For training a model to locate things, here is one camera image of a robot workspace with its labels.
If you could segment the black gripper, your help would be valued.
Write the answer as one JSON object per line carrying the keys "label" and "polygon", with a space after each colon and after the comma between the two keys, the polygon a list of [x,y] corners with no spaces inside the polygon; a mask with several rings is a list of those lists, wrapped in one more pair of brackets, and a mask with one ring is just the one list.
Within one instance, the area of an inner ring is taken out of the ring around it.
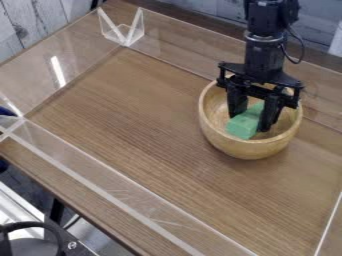
{"label": "black gripper", "polygon": [[288,33],[272,36],[246,34],[245,62],[218,64],[218,86],[226,89],[229,115],[234,118],[248,110],[249,97],[265,101],[258,131],[268,132],[277,123],[284,107],[296,109],[304,89],[303,82],[284,71]]}

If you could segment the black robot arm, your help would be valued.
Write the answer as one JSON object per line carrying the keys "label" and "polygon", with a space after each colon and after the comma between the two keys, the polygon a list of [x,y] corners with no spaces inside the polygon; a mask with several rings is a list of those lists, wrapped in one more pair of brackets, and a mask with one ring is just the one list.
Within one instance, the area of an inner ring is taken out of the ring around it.
{"label": "black robot arm", "polygon": [[285,60],[300,64],[288,53],[288,38],[300,42],[292,25],[300,19],[299,0],[245,0],[248,30],[245,62],[218,64],[217,84],[226,90],[229,115],[234,118],[248,110],[249,98],[265,102],[258,130],[268,132],[285,107],[297,109],[303,82],[284,71]]}

